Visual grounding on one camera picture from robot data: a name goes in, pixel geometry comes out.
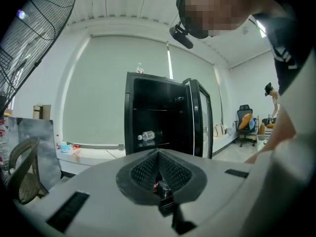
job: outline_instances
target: blue cushion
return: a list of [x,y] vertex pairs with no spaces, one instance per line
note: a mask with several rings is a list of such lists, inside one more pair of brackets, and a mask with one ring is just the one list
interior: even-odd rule
[[252,118],[252,119],[249,121],[249,129],[252,130],[254,127],[255,127],[255,119]]

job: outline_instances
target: black hair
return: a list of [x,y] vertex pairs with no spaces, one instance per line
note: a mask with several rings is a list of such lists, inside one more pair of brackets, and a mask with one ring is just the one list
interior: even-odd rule
[[268,83],[266,86],[265,86],[265,96],[268,96],[271,92],[271,90],[273,90],[274,88],[272,87],[272,84],[271,83]]

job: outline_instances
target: wicker chair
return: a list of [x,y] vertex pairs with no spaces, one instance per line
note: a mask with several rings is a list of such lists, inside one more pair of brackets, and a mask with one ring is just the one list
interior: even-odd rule
[[21,164],[14,170],[12,174],[8,173],[3,177],[9,194],[13,199],[18,200],[21,204],[27,204],[32,201],[39,191],[47,193],[46,189],[40,183],[37,149],[39,145],[38,138],[29,138],[17,145],[11,152],[9,157],[9,169],[15,169],[16,161],[19,156],[30,150],[29,154],[23,159]]

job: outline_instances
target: purple light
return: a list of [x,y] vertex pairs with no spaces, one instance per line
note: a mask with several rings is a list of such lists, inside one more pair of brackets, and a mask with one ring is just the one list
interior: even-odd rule
[[16,15],[17,15],[17,17],[18,17],[19,19],[24,19],[25,16],[26,16],[26,14],[24,13],[24,11],[22,11],[22,10],[18,10],[17,13],[16,13]]

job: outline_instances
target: roller blind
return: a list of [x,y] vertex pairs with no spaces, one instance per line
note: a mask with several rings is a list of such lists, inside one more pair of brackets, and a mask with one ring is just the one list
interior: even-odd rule
[[124,144],[126,73],[169,77],[166,44],[134,37],[92,38],[71,77],[63,112],[63,140]]
[[222,117],[221,99],[213,65],[180,48],[170,46],[169,50],[173,78],[177,81],[183,81],[187,78],[197,79],[210,94],[213,124],[220,124]]

